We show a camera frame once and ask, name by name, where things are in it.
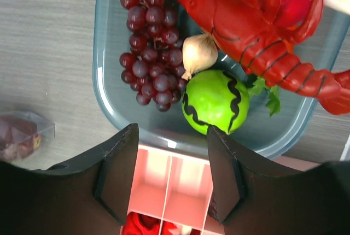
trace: red bell pepper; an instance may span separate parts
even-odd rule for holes
[[[298,24],[306,17],[310,2],[310,0],[281,0],[281,7],[276,16],[275,25],[287,28]]]

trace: green leaf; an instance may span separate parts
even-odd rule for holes
[[[268,89],[268,87],[265,85],[265,79],[262,77],[257,77],[256,81],[253,82],[253,86],[248,88],[249,97],[260,95],[263,89]]]
[[[266,106],[270,110],[270,117],[273,114],[277,114],[277,113],[279,113],[281,111],[281,102],[280,102],[280,100],[278,98],[278,90],[275,90],[273,88],[274,88],[274,86],[270,90],[269,101],[266,104]]]

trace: garlic bulb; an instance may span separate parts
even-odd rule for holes
[[[215,64],[218,50],[213,38],[207,34],[187,37],[182,47],[185,73],[182,78],[190,80],[192,74],[208,69]]]

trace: red lobster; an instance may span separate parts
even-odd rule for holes
[[[312,36],[321,20],[323,0],[311,0],[310,10],[294,30],[277,28],[273,21],[281,0],[177,0],[190,17],[210,34],[217,46],[241,64],[246,73],[305,97],[317,98],[328,112],[350,113],[350,70],[315,70],[289,54],[283,43],[301,43]]]

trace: black wavy stripe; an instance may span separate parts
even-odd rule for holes
[[[201,126],[204,126],[204,125],[209,126],[208,123],[206,123],[206,122],[204,122],[202,120],[199,120],[196,109],[192,105],[188,105],[188,95],[187,95],[187,93],[184,94],[184,97],[182,99],[182,103],[184,104],[185,113],[188,116],[192,115],[193,121],[195,121],[198,125],[201,125]]]
[[[230,132],[234,120],[238,117],[238,114],[240,113],[240,108],[239,108],[238,104],[241,102],[242,96],[241,96],[240,91],[236,88],[237,79],[236,79],[234,76],[232,76],[230,73],[228,73],[228,72],[225,72],[225,71],[224,71],[223,74],[224,74],[227,78],[232,79],[232,80],[230,80],[230,81],[228,82],[227,87],[229,88],[229,90],[231,91],[231,93],[234,94],[234,95],[236,96],[236,98],[233,99],[233,100],[231,101],[231,104],[230,104],[231,111],[234,113],[234,115],[232,116],[232,118],[231,118],[231,120],[230,120],[230,124],[229,124],[228,132]]]

